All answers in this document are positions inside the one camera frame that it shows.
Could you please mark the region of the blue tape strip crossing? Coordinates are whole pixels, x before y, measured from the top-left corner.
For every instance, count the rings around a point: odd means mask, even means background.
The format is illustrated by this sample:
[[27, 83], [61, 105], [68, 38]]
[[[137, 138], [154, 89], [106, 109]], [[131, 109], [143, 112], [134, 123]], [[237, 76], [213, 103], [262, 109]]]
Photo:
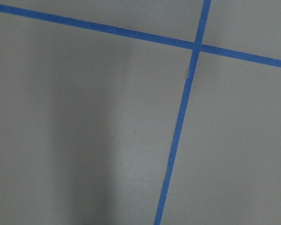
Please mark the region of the blue tape strip crossing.
[[188, 105], [188, 100], [189, 96], [191, 93], [191, 88], [192, 88], [192, 82], [194, 79], [194, 74], [202, 46], [202, 40], [204, 37], [205, 33], [205, 28], [206, 28], [206, 23], [208, 19], [208, 14], [211, 6], [211, 1], [210, 0], [205, 0], [203, 1], [203, 6], [201, 9], [200, 13], [200, 19], [198, 22], [198, 27], [196, 31], [196, 36], [195, 36], [195, 41], [194, 41], [194, 46], [192, 49], [192, 54], [189, 62], [189, 70], [187, 73], [187, 78], [185, 80], [185, 85], [183, 89], [183, 94], [181, 98], [181, 103], [177, 115], [177, 121], [176, 121], [176, 126], [173, 134], [173, 139], [171, 142], [171, 147], [170, 147], [170, 152], [169, 152], [169, 157], [168, 157], [168, 162], [167, 162], [167, 169], [166, 169], [166, 174], [163, 180], [161, 192], [160, 192], [160, 197], [158, 201], [158, 206], [156, 209], [156, 214], [155, 214], [155, 219], [154, 219], [154, 225], [160, 225], [163, 217], [163, 212], [164, 212], [164, 207], [167, 199], [167, 194], [170, 186], [170, 180], [174, 168], [174, 163], [176, 159], [176, 154], [177, 154], [177, 149], [178, 149], [178, 144], [183, 128], [183, 123], [185, 119], [185, 113]]

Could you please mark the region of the blue tape strip long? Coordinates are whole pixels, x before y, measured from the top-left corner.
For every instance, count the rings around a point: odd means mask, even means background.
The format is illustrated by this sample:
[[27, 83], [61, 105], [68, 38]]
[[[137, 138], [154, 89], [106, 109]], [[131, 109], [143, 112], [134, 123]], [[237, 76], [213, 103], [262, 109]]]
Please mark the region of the blue tape strip long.
[[[23, 17], [32, 18], [32, 19], [38, 19], [38, 20], [52, 22], [52, 23], [59, 23], [59, 24], [87, 29], [87, 30], [94, 30], [94, 31], [99, 31], [99, 32], [103, 32], [103, 33], [109, 33], [109, 34], [123, 36], [123, 37], [127, 37], [127, 38], [129, 37], [129, 38], [154, 42], [154, 43], [158, 43], [158, 44], [184, 48], [184, 49], [188, 49], [188, 50], [192, 50], [195, 46], [195, 43], [190, 42], [190, 41], [185, 41], [185, 40], [180, 40], [180, 39], [175, 39], [175, 38], [165, 37], [165, 36], [159, 36], [159, 35], [155, 35], [155, 34], [150, 34], [150, 33], [145, 33], [145, 32], [140, 32], [140, 31], [135, 31], [135, 30], [129, 30], [129, 29], [124, 29], [124, 28], [120, 28], [120, 27], [95, 23], [95, 22], [88, 22], [88, 21], [84, 21], [84, 20], [78, 20], [78, 19], [73, 19], [73, 18], [64, 17], [64, 16], [60, 16], [60, 15], [53, 15], [53, 14], [38, 12], [38, 11], [28, 10], [28, 9], [19, 8], [19, 7], [12, 7], [12, 6], [8, 6], [8, 5], [0, 4], [0, 12], [6, 13], [6, 14], [17, 15], [17, 16], [23, 16]], [[246, 53], [246, 52], [239, 52], [239, 51], [235, 51], [235, 50], [220, 48], [220, 47], [211, 46], [211, 45], [204, 45], [204, 44], [202, 45], [200, 50], [204, 53], [209, 53], [209, 54], [213, 54], [213, 55], [219, 55], [219, 56], [224, 56], [224, 57], [229, 57], [229, 58], [234, 58], [234, 59], [239, 59], [239, 60], [245, 60], [245, 61], [250, 61], [250, 62], [255, 62], [255, 63], [260, 63], [260, 64], [264, 64], [264, 65], [281, 68], [281, 60], [279, 60], [279, 59], [274, 59], [274, 58], [259, 56], [259, 55], [250, 54], [250, 53]]]

